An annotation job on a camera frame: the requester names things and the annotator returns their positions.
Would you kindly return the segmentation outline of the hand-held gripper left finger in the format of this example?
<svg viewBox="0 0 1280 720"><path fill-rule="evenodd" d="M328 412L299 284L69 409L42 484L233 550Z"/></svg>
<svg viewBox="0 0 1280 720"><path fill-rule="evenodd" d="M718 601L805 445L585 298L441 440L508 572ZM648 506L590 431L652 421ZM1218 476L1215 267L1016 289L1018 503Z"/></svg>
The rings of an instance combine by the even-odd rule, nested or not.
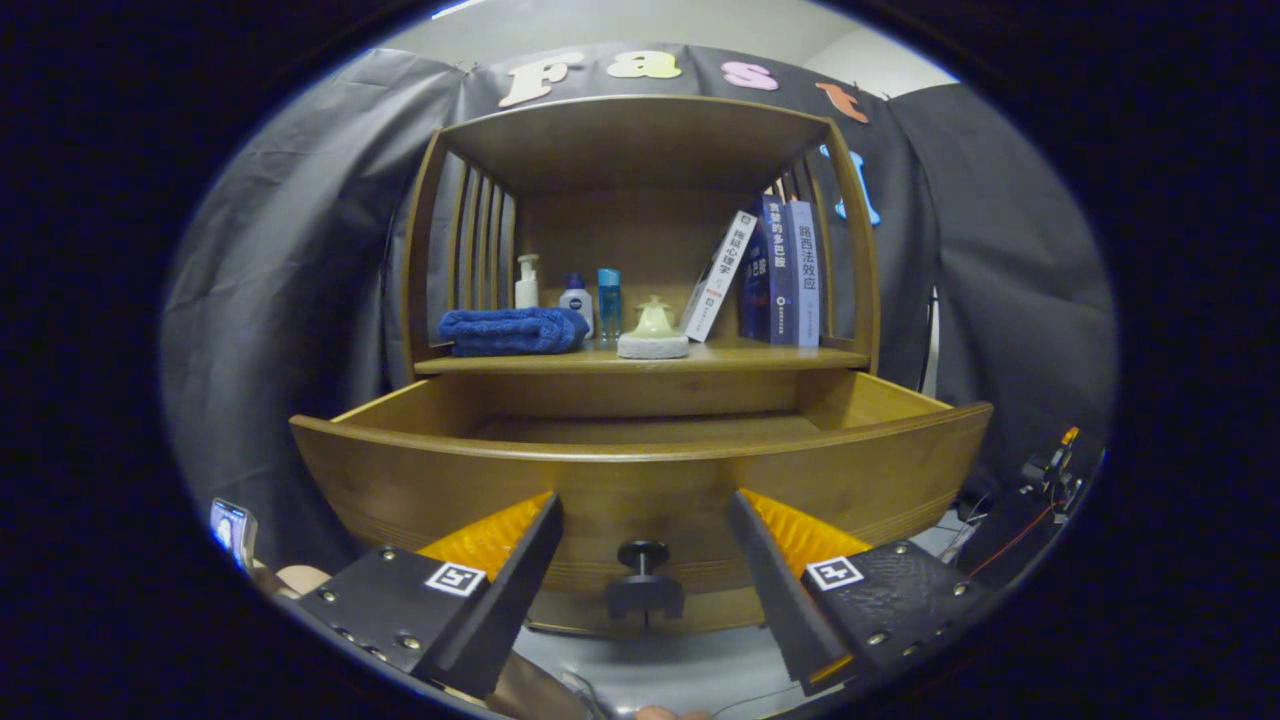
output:
<svg viewBox="0 0 1280 720"><path fill-rule="evenodd" d="M493 514L511 541L483 566L457 552L379 547L298 606L339 638L421 682L490 694L563 536L548 492Z"/></svg>

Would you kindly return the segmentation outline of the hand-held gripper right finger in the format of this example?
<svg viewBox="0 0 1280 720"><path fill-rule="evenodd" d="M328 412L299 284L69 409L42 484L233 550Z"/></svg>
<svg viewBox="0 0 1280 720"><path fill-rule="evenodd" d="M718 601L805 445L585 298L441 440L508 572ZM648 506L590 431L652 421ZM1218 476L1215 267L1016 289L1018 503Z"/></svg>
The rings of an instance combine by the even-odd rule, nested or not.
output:
<svg viewBox="0 0 1280 720"><path fill-rule="evenodd" d="M991 591L911 541L870 547L737 489L728 523L791 680L808 696L900 673L970 628Z"/></svg>

